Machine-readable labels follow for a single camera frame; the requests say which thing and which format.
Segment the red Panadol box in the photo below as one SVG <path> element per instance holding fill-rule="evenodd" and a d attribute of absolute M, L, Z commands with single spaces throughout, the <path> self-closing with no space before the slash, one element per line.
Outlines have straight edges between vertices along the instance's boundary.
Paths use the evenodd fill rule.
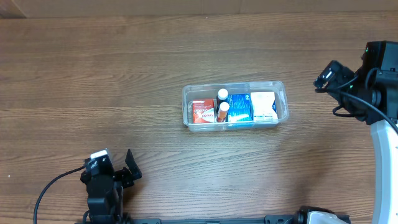
<path fill-rule="evenodd" d="M 213 99 L 192 101 L 192 115 L 194 124 L 214 123 L 215 107 Z"/>

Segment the white medicine box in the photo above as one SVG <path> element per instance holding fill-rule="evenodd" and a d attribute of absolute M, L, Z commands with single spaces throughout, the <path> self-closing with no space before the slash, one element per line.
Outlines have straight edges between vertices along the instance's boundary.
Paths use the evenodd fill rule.
<path fill-rule="evenodd" d="M 274 92 L 252 92 L 251 103 L 254 121 L 278 120 Z"/>

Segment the orange vitamin tube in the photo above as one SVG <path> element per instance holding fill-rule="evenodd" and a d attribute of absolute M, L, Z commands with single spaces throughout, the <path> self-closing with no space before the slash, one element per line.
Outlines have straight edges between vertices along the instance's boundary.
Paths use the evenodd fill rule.
<path fill-rule="evenodd" d="M 226 120 L 226 117 L 228 115 L 228 110 L 229 110 L 229 103 L 227 103 L 226 101 L 220 103 L 216 117 L 216 121 L 218 123 L 222 123 Z"/>

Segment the dark bottle white cap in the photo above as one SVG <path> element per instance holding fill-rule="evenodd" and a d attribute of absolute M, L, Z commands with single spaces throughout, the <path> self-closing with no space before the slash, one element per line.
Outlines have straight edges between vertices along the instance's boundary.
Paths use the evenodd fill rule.
<path fill-rule="evenodd" d="M 227 100 L 227 98 L 228 98 L 228 91 L 227 91 L 227 89 L 224 89 L 224 88 L 219 89 L 219 91 L 218 91 L 218 93 L 217 93 L 217 96 L 216 96 L 217 107 L 219 108 L 219 107 L 220 107 L 220 104 L 221 104 L 222 102 L 225 102 L 225 101 Z"/>

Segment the blue VapoDrops box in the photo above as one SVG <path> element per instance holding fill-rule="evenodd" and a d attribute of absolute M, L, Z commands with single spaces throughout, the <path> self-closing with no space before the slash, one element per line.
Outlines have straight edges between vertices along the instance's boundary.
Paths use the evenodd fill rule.
<path fill-rule="evenodd" d="M 252 121 L 252 103 L 250 94 L 228 95 L 229 110 L 227 120 L 230 123 Z"/>

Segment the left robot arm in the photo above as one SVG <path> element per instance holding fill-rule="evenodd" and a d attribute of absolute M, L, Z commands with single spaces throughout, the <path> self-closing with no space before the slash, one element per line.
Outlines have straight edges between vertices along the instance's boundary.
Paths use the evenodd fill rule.
<path fill-rule="evenodd" d="M 128 213 L 123 212 L 124 189 L 132 187 L 142 177 L 131 150 L 127 151 L 126 166 L 115 170 L 107 150 L 98 151 L 85 159 L 85 170 L 80 176 L 88 194 L 88 212 L 83 223 L 132 223 Z"/>

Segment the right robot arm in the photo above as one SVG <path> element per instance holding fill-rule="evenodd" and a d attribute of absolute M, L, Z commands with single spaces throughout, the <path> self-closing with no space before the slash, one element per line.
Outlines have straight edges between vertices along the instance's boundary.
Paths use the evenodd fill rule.
<path fill-rule="evenodd" d="M 345 117 L 370 128 L 375 157 L 372 222 L 397 223 L 397 42 L 366 44 L 356 72 L 332 60 L 314 81 L 315 92 L 327 93 Z"/>

